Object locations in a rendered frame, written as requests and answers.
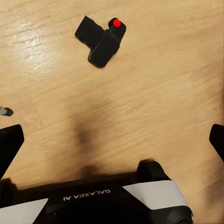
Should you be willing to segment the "digital camera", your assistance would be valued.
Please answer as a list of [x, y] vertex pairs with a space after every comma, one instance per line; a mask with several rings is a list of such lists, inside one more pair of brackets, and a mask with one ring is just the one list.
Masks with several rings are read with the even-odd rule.
[[85, 16], [75, 35], [91, 47], [88, 62], [102, 68], [120, 48], [120, 42], [126, 32], [126, 26], [117, 18], [108, 22], [109, 29], [103, 30], [91, 18]]

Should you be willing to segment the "camera tripod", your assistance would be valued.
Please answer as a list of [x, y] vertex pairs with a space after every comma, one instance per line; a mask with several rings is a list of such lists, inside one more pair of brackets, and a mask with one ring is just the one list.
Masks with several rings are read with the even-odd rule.
[[13, 115], [13, 110], [11, 108], [0, 109], [0, 114], [7, 115], [8, 117]]

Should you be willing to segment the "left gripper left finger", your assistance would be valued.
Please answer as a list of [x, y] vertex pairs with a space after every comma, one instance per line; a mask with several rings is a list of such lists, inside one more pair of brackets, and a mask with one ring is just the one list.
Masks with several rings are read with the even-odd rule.
[[21, 125], [0, 129], [0, 180], [24, 142]]

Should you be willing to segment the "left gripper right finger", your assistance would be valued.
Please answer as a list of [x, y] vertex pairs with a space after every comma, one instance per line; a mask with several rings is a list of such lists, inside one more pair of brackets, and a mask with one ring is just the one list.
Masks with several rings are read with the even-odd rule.
[[213, 124], [209, 141], [224, 162], [224, 126]]

